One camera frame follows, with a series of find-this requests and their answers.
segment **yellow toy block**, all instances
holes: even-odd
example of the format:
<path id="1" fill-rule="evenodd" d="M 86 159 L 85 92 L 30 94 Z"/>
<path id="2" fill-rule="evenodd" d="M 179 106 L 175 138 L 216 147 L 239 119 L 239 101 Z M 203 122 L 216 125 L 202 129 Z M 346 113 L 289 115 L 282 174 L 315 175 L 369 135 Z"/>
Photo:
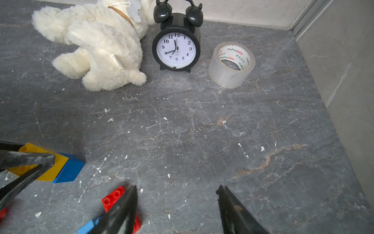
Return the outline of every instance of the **yellow toy block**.
<path id="1" fill-rule="evenodd" d="M 56 156 L 55 165 L 53 165 L 48 171 L 46 171 L 37 179 L 42 181 L 54 181 L 58 173 L 61 171 L 61 169 L 64 167 L 65 163 L 69 159 L 68 157 L 65 157 L 53 150 L 45 149 L 43 147 L 36 146 L 30 143 L 25 144 L 18 151 L 25 153 L 49 153 L 54 154 Z M 21 176 L 36 166 L 37 165 L 26 165 L 21 167 L 12 167 L 8 168 L 8 171 L 16 174 L 17 176 Z"/>

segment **gray marble floor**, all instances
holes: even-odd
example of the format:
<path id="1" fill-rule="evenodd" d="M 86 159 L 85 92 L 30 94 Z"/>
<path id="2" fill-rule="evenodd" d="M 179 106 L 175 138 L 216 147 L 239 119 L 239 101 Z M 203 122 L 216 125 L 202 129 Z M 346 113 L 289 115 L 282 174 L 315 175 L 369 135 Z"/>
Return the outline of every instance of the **gray marble floor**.
<path id="1" fill-rule="evenodd" d="M 74 182 L 24 189 L 1 233 L 75 233 L 104 213 L 104 196 L 128 184 L 138 187 L 140 234 L 222 233 L 220 184 L 271 233 L 374 233 L 291 32 L 205 22 L 200 60 L 191 73 L 176 73 L 159 70 L 151 28 L 142 40 L 147 83 L 89 92 L 51 66 L 75 46 L 52 43 L 31 26 L 32 12 L 45 5 L 66 7 L 0 2 L 0 139 L 75 154 L 86 164 Z M 213 49 L 224 41 L 256 57 L 236 89 L 208 75 Z M 0 186 L 14 178 L 0 174 Z"/>

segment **blue toy block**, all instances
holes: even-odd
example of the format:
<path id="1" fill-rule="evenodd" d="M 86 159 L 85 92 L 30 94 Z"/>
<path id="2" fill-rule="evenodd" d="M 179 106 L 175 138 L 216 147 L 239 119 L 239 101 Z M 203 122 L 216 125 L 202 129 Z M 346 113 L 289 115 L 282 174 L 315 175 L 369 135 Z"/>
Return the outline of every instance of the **blue toy block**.
<path id="1" fill-rule="evenodd" d="M 89 233 L 93 228 L 94 226 L 96 226 L 100 219 L 103 217 L 103 215 L 97 217 L 97 218 L 94 218 L 93 220 L 89 221 L 88 223 L 86 223 L 83 227 L 79 228 L 78 229 L 78 234 L 87 234 Z"/>
<path id="2" fill-rule="evenodd" d="M 64 154 L 64 153 L 59 153 L 59 154 L 65 157 L 68 157 L 69 159 L 65 163 L 61 171 L 58 173 L 56 179 L 53 182 L 62 183 L 62 182 L 74 181 L 85 163 L 82 160 L 76 158 L 72 154 Z"/>

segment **plush toy tag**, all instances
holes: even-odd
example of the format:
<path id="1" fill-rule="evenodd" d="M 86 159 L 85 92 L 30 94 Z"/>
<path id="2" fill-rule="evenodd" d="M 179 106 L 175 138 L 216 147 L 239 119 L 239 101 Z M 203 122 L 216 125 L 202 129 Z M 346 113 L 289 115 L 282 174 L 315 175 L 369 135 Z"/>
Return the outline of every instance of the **plush toy tag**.
<path id="1" fill-rule="evenodd" d="M 133 18 L 135 20 L 135 22 L 140 23 L 141 18 L 138 15 L 138 10 L 141 9 L 140 1 L 139 0 L 127 0 L 127 2 L 129 2 L 131 4 L 130 7 L 128 6 L 126 8 L 127 14 L 129 14 L 130 18 Z"/>
<path id="2" fill-rule="evenodd" d="M 124 67 L 123 67 L 122 64 L 118 61 L 117 57 L 116 57 L 114 54 L 112 54 L 112 55 L 110 55 L 110 56 L 111 56 L 112 59 L 116 62 L 117 66 L 118 66 L 120 69 L 124 70 Z"/>

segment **brown collar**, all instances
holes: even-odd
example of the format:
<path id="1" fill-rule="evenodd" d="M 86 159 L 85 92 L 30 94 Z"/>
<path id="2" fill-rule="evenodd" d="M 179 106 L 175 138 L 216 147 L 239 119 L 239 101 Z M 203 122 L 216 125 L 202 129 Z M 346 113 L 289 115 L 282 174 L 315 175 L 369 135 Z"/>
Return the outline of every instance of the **brown collar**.
<path id="1" fill-rule="evenodd" d="M 125 15 L 122 11 L 120 11 L 119 9 L 117 8 L 114 8 L 112 6 L 109 6 L 108 8 L 114 10 L 115 12 L 117 12 L 120 16 L 122 16 L 125 20 L 127 20 L 132 27 L 134 27 L 134 25 L 132 24 L 131 20 L 129 19 L 129 17 L 127 17 L 127 15 Z"/>

